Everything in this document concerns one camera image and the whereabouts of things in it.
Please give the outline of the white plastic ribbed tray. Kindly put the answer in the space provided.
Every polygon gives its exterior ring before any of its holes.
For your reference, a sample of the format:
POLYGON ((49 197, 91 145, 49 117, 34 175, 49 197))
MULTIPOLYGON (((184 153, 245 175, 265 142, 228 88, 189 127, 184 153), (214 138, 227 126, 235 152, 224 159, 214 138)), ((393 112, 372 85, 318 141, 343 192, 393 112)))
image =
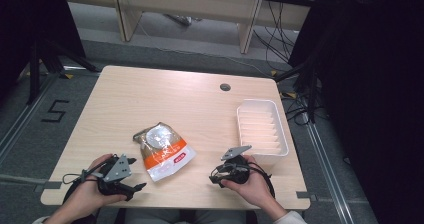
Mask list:
POLYGON ((273 167, 289 149, 277 105, 271 100, 245 99, 236 111, 241 146, 259 165, 273 167))

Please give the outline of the person's left hand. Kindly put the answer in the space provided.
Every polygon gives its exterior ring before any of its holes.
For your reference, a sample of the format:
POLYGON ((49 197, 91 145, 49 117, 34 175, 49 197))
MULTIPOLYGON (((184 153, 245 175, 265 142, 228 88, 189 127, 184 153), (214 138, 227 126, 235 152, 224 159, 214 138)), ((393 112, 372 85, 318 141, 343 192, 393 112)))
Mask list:
POLYGON ((88 216, 97 209, 117 202, 125 201, 125 195, 103 195, 98 190, 97 178, 89 175, 67 199, 63 207, 71 221, 88 216))

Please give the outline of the orange and clear snack bag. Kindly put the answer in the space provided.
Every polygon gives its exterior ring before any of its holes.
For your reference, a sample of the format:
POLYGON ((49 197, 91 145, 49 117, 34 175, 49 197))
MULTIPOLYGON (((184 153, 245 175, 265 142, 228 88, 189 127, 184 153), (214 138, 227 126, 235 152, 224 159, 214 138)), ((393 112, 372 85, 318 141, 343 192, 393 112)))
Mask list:
POLYGON ((175 174, 196 156, 195 150, 163 122, 134 134, 133 141, 140 145, 145 169, 153 182, 175 174))

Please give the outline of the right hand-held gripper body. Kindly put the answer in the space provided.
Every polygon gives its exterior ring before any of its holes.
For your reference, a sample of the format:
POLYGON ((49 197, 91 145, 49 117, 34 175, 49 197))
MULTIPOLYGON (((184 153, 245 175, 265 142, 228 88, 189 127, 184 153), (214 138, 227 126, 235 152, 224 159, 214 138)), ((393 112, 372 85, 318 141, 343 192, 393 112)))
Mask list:
POLYGON ((222 180, 226 179, 238 184, 244 184, 249 178, 250 166, 242 154, 250 148, 250 145, 229 148, 221 157, 223 164, 230 165, 229 171, 218 173, 215 168, 213 176, 221 176, 222 180))

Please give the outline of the light wooden desk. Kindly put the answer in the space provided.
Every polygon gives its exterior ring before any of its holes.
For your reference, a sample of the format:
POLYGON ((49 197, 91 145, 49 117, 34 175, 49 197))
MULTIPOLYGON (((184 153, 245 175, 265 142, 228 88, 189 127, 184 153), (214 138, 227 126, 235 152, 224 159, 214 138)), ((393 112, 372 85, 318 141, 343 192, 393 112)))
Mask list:
POLYGON ((190 16, 233 22, 238 26, 240 52, 248 52, 253 27, 280 24, 286 30, 299 31, 310 8, 281 0, 68 0, 116 10, 121 40, 131 40, 144 12, 190 16))

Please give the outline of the person's right hand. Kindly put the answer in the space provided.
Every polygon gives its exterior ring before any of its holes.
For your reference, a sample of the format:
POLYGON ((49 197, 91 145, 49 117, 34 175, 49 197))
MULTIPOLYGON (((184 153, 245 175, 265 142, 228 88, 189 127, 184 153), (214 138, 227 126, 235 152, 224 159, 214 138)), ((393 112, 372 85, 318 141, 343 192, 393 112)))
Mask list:
POLYGON ((263 210, 268 208, 274 201, 269 187, 263 176, 257 171, 251 170, 248 180, 244 184, 238 184, 230 180, 222 180, 221 184, 238 193, 249 204, 263 210))

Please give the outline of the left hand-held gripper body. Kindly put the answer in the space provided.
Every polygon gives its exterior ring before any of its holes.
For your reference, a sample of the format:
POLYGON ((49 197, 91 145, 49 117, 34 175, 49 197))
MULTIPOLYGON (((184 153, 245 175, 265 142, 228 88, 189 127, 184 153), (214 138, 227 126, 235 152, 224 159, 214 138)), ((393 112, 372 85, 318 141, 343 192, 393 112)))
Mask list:
POLYGON ((125 195, 127 197, 128 185, 122 180, 131 176, 132 172, 128 163, 128 157, 122 154, 109 158, 99 170, 98 189, 103 195, 125 195))

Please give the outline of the person's grey trousers lap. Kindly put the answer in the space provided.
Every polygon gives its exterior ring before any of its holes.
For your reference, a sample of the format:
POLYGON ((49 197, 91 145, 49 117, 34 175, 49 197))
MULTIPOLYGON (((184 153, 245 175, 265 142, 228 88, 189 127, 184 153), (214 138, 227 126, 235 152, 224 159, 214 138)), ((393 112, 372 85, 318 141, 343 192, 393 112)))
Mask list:
POLYGON ((125 224, 246 224, 245 211, 128 209, 125 224))

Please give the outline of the black curtain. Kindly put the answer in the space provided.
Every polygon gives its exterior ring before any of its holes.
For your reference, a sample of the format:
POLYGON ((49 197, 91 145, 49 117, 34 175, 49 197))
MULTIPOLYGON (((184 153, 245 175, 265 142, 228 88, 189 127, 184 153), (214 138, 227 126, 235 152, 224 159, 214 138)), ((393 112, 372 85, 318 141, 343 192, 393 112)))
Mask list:
POLYGON ((289 63, 321 81, 379 224, 424 224, 424 0, 315 0, 289 63))
POLYGON ((0 0, 0 99, 29 62, 38 38, 85 56, 67 0, 0 0))

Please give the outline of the black stand legs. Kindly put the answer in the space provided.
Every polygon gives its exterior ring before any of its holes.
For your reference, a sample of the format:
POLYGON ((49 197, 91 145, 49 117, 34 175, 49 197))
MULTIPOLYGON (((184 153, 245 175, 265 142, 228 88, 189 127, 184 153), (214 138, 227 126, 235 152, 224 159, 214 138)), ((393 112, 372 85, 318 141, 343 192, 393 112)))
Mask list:
POLYGON ((34 103, 36 98, 40 95, 41 87, 39 79, 39 61, 42 61, 42 64, 46 67, 49 73, 62 75, 64 73, 64 66, 59 59, 60 55, 68 57, 90 72, 100 72, 99 68, 89 63, 83 57, 80 57, 72 51, 61 46, 57 42, 49 39, 38 38, 30 48, 30 92, 27 104, 34 103))

